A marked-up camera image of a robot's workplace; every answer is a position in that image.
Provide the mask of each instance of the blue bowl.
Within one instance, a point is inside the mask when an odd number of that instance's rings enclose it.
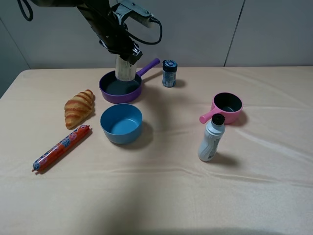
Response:
[[[111,142],[131,143],[141,134],[142,113],[134,105],[116,104],[103,112],[100,125]]]

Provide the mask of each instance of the black cable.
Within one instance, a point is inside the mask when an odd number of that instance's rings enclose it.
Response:
[[[133,34],[131,34],[131,33],[128,32],[128,31],[126,31],[126,33],[128,34],[128,36],[130,36],[131,38],[133,38],[133,39],[139,41],[139,42],[142,43],[142,44],[146,44],[146,45],[156,45],[156,44],[158,44],[159,42],[161,42],[161,40],[162,40],[163,28],[162,28],[161,22],[160,22],[158,19],[156,19],[156,18],[154,18],[154,17],[151,17],[151,18],[150,18],[150,21],[157,23],[157,24],[159,25],[159,27],[160,27],[160,37],[159,37],[159,39],[158,39],[156,42],[152,42],[152,43],[151,43],[151,42],[146,42],[146,41],[144,41],[144,40],[141,40],[140,38],[137,38],[136,36],[134,36]]]
[[[31,6],[29,5],[29,3],[27,2],[27,0],[22,0],[24,2],[24,4],[26,5],[27,9],[28,9],[28,12],[29,12],[29,17],[26,15],[25,11],[24,11],[24,8],[22,6],[22,3],[21,3],[21,0],[18,0],[18,4],[19,4],[19,7],[20,7],[20,10],[22,12],[22,15],[24,16],[24,18],[27,20],[27,21],[32,21],[33,18],[34,18],[34,13],[33,13],[33,9],[31,9]]]

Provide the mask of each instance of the bottle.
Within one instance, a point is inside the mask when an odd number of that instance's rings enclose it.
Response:
[[[176,84],[177,63],[174,60],[163,61],[163,86],[173,87]]]
[[[225,132],[224,121],[225,117],[222,114],[214,114],[206,125],[204,139],[198,150],[198,156],[202,161],[208,162],[214,157],[217,145]]]

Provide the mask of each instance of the saucepan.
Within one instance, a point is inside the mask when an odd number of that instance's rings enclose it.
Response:
[[[113,104],[129,103],[135,100],[141,94],[142,75],[159,63],[160,60],[155,58],[136,73],[134,80],[127,82],[118,80],[115,77],[115,71],[107,73],[99,82],[103,98]]]

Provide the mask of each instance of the small jar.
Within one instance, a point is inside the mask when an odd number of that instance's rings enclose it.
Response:
[[[173,87],[176,84],[177,63],[174,60],[163,61],[163,86]]]

